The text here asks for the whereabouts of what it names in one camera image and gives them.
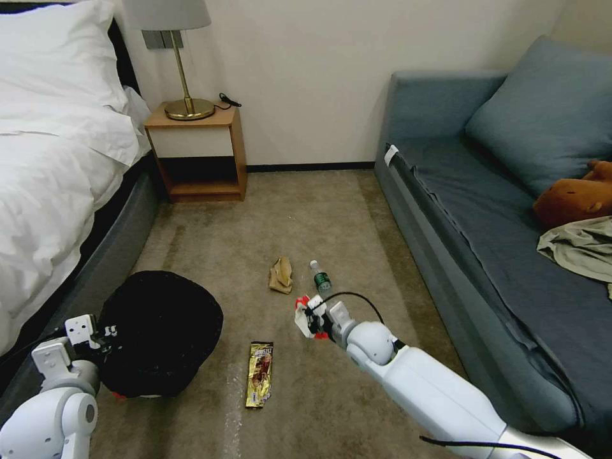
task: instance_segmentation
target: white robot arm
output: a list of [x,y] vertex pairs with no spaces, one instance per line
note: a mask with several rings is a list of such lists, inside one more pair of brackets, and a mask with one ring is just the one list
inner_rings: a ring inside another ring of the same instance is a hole
[[96,399],[78,388],[42,392],[22,404],[0,430],[6,459],[87,459],[98,420]]
[[89,439],[98,421],[95,396],[98,368],[73,360],[72,344],[89,341],[94,319],[66,321],[68,336],[46,341],[32,351],[36,368],[45,377],[41,393],[23,403],[0,430],[2,459],[87,459]]
[[[358,324],[341,301],[329,309],[327,306],[319,295],[302,305],[310,332],[314,318],[319,325],[317,331],[327,331],[362,370],[436,438],[432,442],[473,459],[589,459],[561,439],[535,437],[511,428],[484,393],[429,354],[401,343],[381,322]],[[300,329],[309,336],[303,326]]]

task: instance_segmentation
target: power cord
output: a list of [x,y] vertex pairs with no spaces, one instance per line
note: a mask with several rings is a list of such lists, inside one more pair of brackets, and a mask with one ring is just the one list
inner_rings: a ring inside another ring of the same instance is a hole
[[323,303],[328,302],[332,298],[335,298],[336,296],[340,296],[340,295],[357,296],[358,298],[361,298],[362,300],[366,301],[371,306],[371,308],[374,309],[374,312],[378,316],[378,320],[380,320],[381,324],[384,324],[383,317],[382,317],[381,313],[378,312],[378,309],[376,309],[376,306],[374,306],[374,303],[372,303],[368,298],[363,296],[361,293],[355,293],[355,292],[351,292],[351,291],[343,291],[343,292],[334,293],[333,295],[330,295],[327,298],[325,298],[320,304],[318,304],[314,308],[312,308],[312,310],[314,311],[319,306],[321,306]]
[[547,453],[541,449],[531,448],[530,446],[514,445],[508,443],[495,443],[495,442],[451,442],[443,440],[435,440],[422,435],[419,436],[421,440],[426,443],[434,444],[436,446],[476,446],[482,448],[502,448],[502,449],[516,449],[518,451],[528,451],[529,453],[536,453],[542,456],[550,457],[551,459],[561,459],[559,456],[555,456],[552,453]]
[[231,107],[235,106],[235,107],[241,107],[242,104],[238,103],[236,101],[233,101],[232,99],[230,99],[229,97],[227,97],[225,94],[223,94],[222,92],[219,93],[219,99],[221,100],[221,102],[225,102],[226,104],[228,104],[227,107],[222,107],[221,105],[217,105],[215,104],[215,107],[220,108],[221,110],[229,110]]

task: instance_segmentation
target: water bottle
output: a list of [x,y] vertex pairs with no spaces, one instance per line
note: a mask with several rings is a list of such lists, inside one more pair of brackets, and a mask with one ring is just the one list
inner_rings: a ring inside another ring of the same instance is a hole
[[314,275],[314,284],[317,286],[317,292],[322,299],[328,298],[332,294],[332,282],[330,277],[319,266],[319,262],[312,260],[310,262],[310,270]]

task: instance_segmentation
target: blue sofa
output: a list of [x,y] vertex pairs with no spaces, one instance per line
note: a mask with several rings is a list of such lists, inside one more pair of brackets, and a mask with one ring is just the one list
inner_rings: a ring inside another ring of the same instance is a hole
[[536,252],[533,196],[465,135],[505,77],[395,73],[375,173],[469,379],[514,427],[609,453],[606,289]]

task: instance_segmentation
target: brass lamp base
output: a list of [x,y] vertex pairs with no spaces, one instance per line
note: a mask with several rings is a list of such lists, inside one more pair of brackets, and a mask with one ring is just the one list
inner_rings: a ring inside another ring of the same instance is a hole
[[193,121],[215,113],[215,105],[204,99],[183,99],[170,102],[164,109],[166,116],[177,121]]

